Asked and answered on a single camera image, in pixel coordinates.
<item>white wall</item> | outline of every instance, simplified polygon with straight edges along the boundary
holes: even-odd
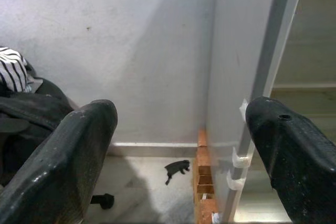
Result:
[[[110,99],[116,142],[204,125],[214,0],[0,0],[0,42],[79,105]]]
[[[336,86],[336,0],[299,0],[277,85]]]

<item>concrete floor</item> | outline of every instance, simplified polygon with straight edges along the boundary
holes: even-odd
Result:
[[[165,185],[164,167],[183,159],[108,156],[94,194],[114,195],[114,206],[90,205],[84,223],[194,223],[192,170]]]

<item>black and white striped fabric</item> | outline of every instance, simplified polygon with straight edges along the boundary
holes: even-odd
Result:
[[[0,82],[14,92],[29,92],[27,61],[8,47],[0,47]]]

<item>black plastic piece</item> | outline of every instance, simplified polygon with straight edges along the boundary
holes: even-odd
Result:
[[[69,113],[0,195],[0,224],[79,223],[117,125],[112,102]]]
[[[187,172],[189,172],[189,160],[183,160],[183,161],[178,161],[178,162],[174,162],[171,163],[167,166],[165,166],[164,168],[166,168],[167,170],[167,176],[168,176],[168,180],[166,181],[166,185],[169,184],[169,181],[172,179],[172,176],[177,173],[177,172],[181,172],[182,174],[184,173],[184,170],[186,170]]]
[[[336,223],[336,146],[306,117],[270,98],[253,100],[246,121],[294,223]]]
[[[110,209],[114,204],[114,196],[110,194],[94,195],[90,204],[100,204],[102,209]]]

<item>white partition panel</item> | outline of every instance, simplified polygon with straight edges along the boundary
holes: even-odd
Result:
[[[248,169],[234,167],[233,149],[254,150],[239,107],[270,94],[297,2],[216,0],[206,127],[223,222],[233,220]]]

